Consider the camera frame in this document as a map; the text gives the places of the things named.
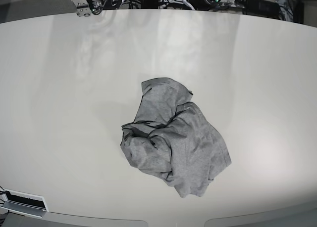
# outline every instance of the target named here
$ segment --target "gray fabric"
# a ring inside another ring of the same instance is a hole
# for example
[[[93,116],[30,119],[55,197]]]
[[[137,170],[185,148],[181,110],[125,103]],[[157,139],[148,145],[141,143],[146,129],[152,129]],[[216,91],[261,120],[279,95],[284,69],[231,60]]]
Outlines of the gray fabric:
[[[142,91],[134,122],[122,126],[123,153],[132,167],[163,179],[181,197],[202,196],[231,163],[223,138],[182,84],[156,78],[143,82]]]

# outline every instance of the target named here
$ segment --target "white table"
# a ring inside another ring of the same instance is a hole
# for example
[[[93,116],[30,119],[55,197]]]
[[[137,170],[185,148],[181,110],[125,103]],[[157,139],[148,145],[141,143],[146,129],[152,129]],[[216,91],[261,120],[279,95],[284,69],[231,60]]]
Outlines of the white table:
[[[203,227],[317,195],[317,29],[185,10],[0,24],[0,185],[51,212]],[[202,198],[129,166],[141,82],[194,93],[232,164]]]

